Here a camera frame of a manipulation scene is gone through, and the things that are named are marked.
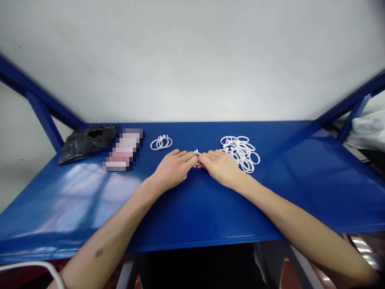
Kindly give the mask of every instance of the right arm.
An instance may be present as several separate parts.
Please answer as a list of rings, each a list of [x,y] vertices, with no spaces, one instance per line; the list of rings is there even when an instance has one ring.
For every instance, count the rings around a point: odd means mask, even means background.
[[[350,244],[308,212],[242,172],[230,155],[209,151],[201,154],[199,161],[198,168],[206,168],[215,180],[264,212],[287,240],[338,288],[370,286],[377,281],[377,272]]]

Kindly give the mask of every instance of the left arm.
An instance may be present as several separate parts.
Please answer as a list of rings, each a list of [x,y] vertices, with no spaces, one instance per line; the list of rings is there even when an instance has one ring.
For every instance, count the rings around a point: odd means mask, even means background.
[[[80,248],[60,272],[67,289],[103,288],[118,265],[139,223],[153,203],[167,190],[186,179],[198,161],[193,152],[174,150],[167,154],[155,173]],[[52,282],[48,289],[56,288]]]

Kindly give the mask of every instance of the hand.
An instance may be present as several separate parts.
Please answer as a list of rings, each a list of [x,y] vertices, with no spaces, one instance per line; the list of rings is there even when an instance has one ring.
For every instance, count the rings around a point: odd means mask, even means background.
[[[204,167],[218,183],[235,191],[247,177],[233,157],[224,151],[208,151],[199,155],[198,159],[200,161],[198,169]]]
[[[166,154],[150,179],[161,189],[162,193],[179,185],[187,178],[192,167],[197,167],[198,157],[194,152],[179,152],[178,149]]]

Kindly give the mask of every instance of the forearm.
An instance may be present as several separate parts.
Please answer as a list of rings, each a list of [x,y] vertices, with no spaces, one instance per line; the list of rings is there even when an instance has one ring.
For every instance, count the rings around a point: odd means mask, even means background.
[[[146,179],[60,272],[66,288],[102,288],[122,258],[140,221],[161,193],[150,178]],[[56,288],[56,283],[51,283],[49,288]]]
[[[235,190],[263,211],[308,260],[344,276],[349,280],[346,283],[354,286],[368,285],[376,279],[376,271],[350,244],[300,207],[250,176]]]

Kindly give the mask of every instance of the black plastic bag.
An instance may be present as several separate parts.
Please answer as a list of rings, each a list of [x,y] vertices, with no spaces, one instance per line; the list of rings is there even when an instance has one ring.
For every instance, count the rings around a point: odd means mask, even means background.
[[[58,165],[89,158],[90,153],[101,150],[106,146],[106,141],[113,139],[112,137],[103,138],[103,131],[105,133],[108,130],[110,135],[115,136],[116,133],[119,133],[119,128],[120,125],[100,126],[93,124],[85,130],[74,130],[64,143]]]

